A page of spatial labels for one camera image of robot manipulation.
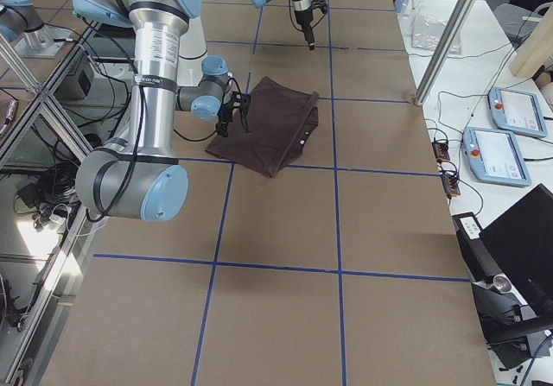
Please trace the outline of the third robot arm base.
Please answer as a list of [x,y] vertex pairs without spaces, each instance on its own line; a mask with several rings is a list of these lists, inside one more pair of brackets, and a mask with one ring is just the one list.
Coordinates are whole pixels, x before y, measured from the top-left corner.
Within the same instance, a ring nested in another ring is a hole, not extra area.
[[73,39],[70,29],[50,28],[30,0],[1,0],[1,35],[19,40],[17,54],[23,58],[53,59]]

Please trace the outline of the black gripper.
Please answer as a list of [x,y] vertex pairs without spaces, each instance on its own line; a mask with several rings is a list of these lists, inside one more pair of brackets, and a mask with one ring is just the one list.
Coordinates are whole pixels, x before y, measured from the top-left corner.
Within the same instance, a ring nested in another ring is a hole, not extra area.
[[[216,125],[217,134],[222,137],[228,137],[228,124],[233,121],[233,112],[234,112],[234,101],[229,100],[226,103],[223,103],[221,105],[221,108],[219,110],[219,121]],[[249,130],[249,124],[248,124],[248,112],[249,112],[249,106],[244,105],[241,108],[241,124],[245,131],[245,133],[248,133]]]
[[313,11],[310,8],[304,10],[294,10],[296,23],[303,30],[303,35],[306,43],[308,44],[308,50],[313,51],[315,49],[315,36],[311,23],[313,21]]

